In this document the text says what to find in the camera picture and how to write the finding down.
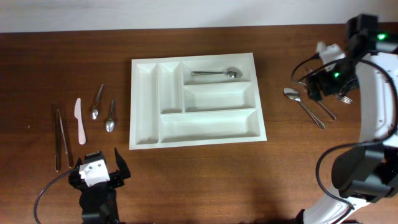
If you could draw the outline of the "steel table knife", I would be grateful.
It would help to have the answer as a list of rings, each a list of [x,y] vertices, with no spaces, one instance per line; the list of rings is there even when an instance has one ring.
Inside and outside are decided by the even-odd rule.
[[[64,129],[64,125],[63,125],[63,119],[62,119],[62,111],[60,108],[58,108],[57,111],[58,111],[58,118],[59,118],[59,123],[60,123],[60,131],[61,131],[61,135],[62,135],[62,139],[63,139],[63,145],[65,148],[65,154],[67,155],[68,166],[69,166],[69,168],[72,168],[73,158],[72,158],[72,155],[69,153],[67,138],[65,135],[65,129]]]
[[[61,145],[60,145],[60,136],[59,136],[59,120],[58,120],[58,112],[57,107],[53,109],[53,121],[54,121],[54,129],[55,129],[55,170],[58,172],[61,169]]]

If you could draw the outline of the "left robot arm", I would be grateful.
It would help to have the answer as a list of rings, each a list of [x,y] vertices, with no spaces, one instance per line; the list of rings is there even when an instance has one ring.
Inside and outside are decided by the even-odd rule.
[[[131,177],[126,161],[114,150],[118,168],[108,171],[103,152],[87,154],[79,159],[68,177],[69,184],[81,191],[79,205],[83,223],[120,223],[117,192],[124,181]]]

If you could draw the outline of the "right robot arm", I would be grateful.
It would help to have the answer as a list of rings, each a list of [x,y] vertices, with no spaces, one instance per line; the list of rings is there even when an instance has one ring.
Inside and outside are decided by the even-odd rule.
[[[297,79],[308,97],[342,99],[360,91],[361,130],[357,143],[339,146],[330,187],[295,223],[343,223],[360,208],[397,194],[397,35],[380,30],[375,15],[346,23],[346,46],[320,42],[314,59],[322,66]]]

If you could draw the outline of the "steel fork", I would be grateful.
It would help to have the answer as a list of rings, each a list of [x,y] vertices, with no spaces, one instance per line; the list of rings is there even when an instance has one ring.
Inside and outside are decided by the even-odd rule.
[[[312,72],[311,68],[305,67],[305,71],[307,73]],[[328,115],[333,119],[333,120],[337,120],[336,116],[321,102],[321,101],[317,101],[317,103],[328,113]]]
[[[292,82],[302,85],[307,90],[308,97],[313,101],[321,101],[323,96],[333,95],[337,100],[346,104],[351,104],[353,101],[347,96],[343,96],[337,90],[338,86],[335,83],[318,80],[316,78],[308,79],[305,82],[291,79]]]

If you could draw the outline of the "large steel spoon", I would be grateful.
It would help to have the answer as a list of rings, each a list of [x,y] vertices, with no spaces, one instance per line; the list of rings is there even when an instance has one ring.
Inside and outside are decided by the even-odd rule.
[[[223,71],[191,71],[191,76],[200,76],[200,75],[225,75],[230,78],[242,78],[243,73],[240,69],[235,67],[229,67]]]
[[[320,129],[325,129],[325,124],[303,104],[298,91],[293,88],[284,88],[283,92],[288,99],[296,101],[308,113]]]

